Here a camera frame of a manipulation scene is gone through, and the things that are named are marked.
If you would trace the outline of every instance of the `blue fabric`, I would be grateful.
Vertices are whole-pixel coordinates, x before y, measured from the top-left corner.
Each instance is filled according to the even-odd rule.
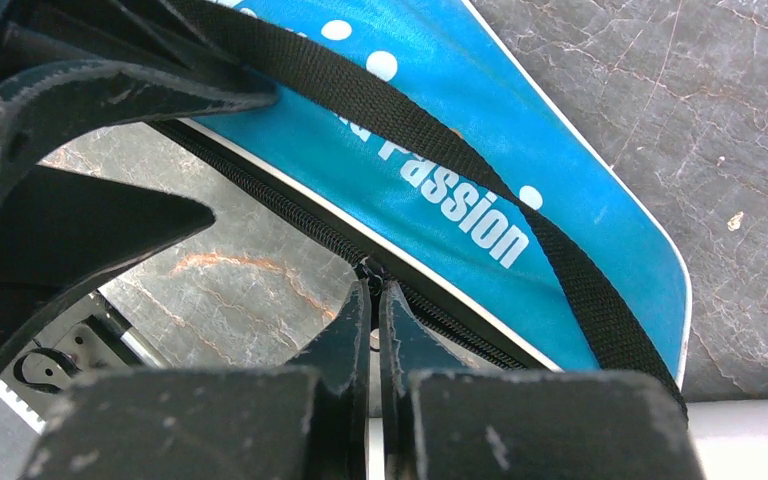
[[[689,318],[678,253],[461,0],[244,0],[232,6],[367,66],[460,132],[514,192],[527,186],[522,198],[588,252],[677,374]],[[423,177],[433,165],[288,90],[275,107],[198,121],[431,267],[560,367],[598,368],[514,206],[497,200],[484,219],[467,221],[461,213],[483,205],[483,189],[439,168]],[[506,235],[514,249],[523,245],[511,226],[529,242],[519,255],[498,245]]]

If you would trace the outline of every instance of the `nylon strap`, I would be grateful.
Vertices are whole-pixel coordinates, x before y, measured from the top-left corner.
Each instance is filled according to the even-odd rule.
[[[320,106],[452,170],[519,207],[599,365],[654,376],[687,407],[619,292],[560,228],[517,198],[468,143],[352,61],[282,27],[204,0],[165,0],[217,53],[230,54]]]

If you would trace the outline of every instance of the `zipper pull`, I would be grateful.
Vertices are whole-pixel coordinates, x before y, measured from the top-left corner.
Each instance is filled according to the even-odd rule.
[[[384,281],[388,275],[380,263],[376,262],[372,257],[366,256],[355,264],[354,271],[358,279],[367,280],[370,295],[373,297],[381,295],[384,289]]]

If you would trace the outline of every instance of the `bag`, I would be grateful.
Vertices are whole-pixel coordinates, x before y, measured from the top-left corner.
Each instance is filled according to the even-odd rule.
[[[468,0],[169,1],[284,87],[155,128],[494,363],[636,369],[680,398],[675,245]]]

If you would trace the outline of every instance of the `zipper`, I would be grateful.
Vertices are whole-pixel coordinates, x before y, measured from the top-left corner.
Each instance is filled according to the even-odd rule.
[[[384,282],[397,282],[414,316],[426,328],[498,367],[504,369],[527,368],[527,365],[476,334],[404,281],[384,272],[380,266],[376,268],[368,265],[370,260],[368,253],[362,251],[345,235],[282,193],[225,158],[224,155],[215,150],[215,146],[211,142],[200,142],[198,137],[203,137],[201,134],[193,132],[190,127],[178,121],[149,122],[148,125],[216,169],[225,178],[290,225],[347,261],[356,272],[378,277],[382,285]]]

